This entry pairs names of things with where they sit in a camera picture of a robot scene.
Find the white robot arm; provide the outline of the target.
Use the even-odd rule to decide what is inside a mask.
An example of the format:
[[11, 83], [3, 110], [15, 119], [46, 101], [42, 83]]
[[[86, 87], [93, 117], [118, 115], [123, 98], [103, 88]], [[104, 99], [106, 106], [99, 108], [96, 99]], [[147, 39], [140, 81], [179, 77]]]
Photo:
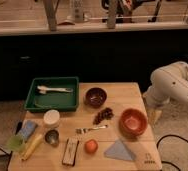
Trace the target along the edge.
[[188, 107], [188, 63], [178, 61], [159, 67], [151, 73], [150, 81], [151, 85], [143, 94], [150, 125], [158, 121], [162, 114], [161, 107], [170, 99]]

